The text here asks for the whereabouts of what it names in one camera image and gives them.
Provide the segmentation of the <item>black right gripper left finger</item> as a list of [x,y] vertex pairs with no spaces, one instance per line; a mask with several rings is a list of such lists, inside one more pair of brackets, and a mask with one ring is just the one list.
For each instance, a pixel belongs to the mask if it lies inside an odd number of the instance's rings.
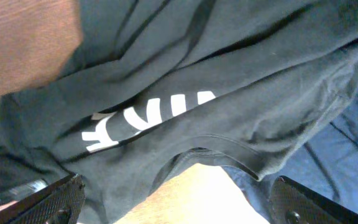
[[76,224],[84,203],[80,175],[50,185],[38,180],[0,194],[0,223]]

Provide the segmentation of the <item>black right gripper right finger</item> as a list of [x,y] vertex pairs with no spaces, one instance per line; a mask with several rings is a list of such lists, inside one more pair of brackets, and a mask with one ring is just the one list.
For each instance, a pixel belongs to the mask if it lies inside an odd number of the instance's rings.
[[358,224],[358,214],[282,175],[269,197],[275,224]]

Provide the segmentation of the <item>dark green t-shirt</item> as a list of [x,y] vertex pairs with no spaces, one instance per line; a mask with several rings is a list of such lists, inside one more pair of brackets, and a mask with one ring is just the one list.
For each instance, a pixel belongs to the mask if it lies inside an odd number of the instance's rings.
[[0,206],[70,174],[114,223],[196,163],[277,172],[358,91],[358,1],[82,3],[51,83],[0,98]]

